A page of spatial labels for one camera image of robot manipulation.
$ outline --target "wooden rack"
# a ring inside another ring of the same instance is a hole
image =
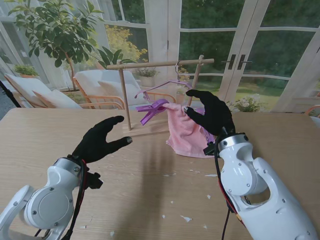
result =
[[[166,67],[166,66],[183,66],[183,65],[196,65],[192,88],[196,87],[198,82],[199,73],[201,71],[201,67],[204,64],[213,64],[215,60],[213,58],[204,59],[203,55],[199,56],[199,59],[195,60],[180,60],[176,61],[161,61],[161,62],[146,62],[146,63],[127,63],[122,64],[121,60],[118,60],[116,65],[108,65],[107,70],[118,70],[119,76],[121,80],[121,87],[123,92],[123,99],[124,99],[124,108],[127,118],[128,125],[124,127],[123,131],[126,133],[130,133],[131,136],[133,135],[145,135],[151,133],[159,133],[159,132],[166,132],[168,131],[168,122],[164,121],[151,121],[148,122],[145,126],[141,126],[135,124],[134,126],[131,125],[130,121],[130,112],[128,107],[128,99],[127,99],[127,91],[126,91],[126,84],[125,84],[125,76],[124,76],[124,69],[136,69],[136,68],[154,68],[154,67]],[[192,102],[192,97],[189,97],[187,105],[190,106]]]

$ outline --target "pink cloth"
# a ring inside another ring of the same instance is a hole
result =
[[[167,108],[170,137],[166,141],[176,154],[193,158],[212,158],[203,149],[207,140],[203,128],[184,112],[184,107],[175,103],[165,103]]]

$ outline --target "wooden table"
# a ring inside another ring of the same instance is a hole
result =
[[[11,110],[0,121],[1,209],[24,185],[36,189],[44,186],[47,168],[59,157],[70,154],[90,127],[115,115],[124,115],[124,112]],[[130,115],[139,121],[144,114],[132,112]],[[237,131],[246,132],[253,143],[254,157],[262,157],[272,165],[307,211],[319,234],[320,131],[312,120],[302,114],[242,112],[236,113],[233,119]],[[121,132],[119,124],[108,139],[120,138]],[[101,174],[104,184],[101,189],[86,191],[72,239],[221,239],[226,202],[218,179],[205,176],[216,174],[213,159],[176,155],[166,145],[168,137],[169,133],[134,137],[129,146],[89,165],[92,172]],[[181,216],[192,220],[187,223]],[[12,229],[30,235],[37,231],[19,219]],[[231,215],[225,239],[251,237]]]

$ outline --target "door handle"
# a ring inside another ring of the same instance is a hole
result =
[[[252,61],[244,61],[245,57],[246,57],[245,54],[241,55],[240,61],[239,61],[239,65],[238,65],[238,68],[237,68],[238,70],[241,70],[243,64],[252,64]]]
[[[235,59],[236,59],[236,55],[235,55],[235,54],[232,54],[230,61],[221,61],[221,62],[222,62],[222,63],[229,63],[228,69],[229,69],[229,70],[232,70],[232,67],[234,66]]]

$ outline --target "paper scrap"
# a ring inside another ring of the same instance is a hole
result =
[[[184,220],[185,220],[187,223],[192,220],[192,218],[187,217],[187,216],[182,216],[182,215],[180,215],[180,217],[184,218]]]

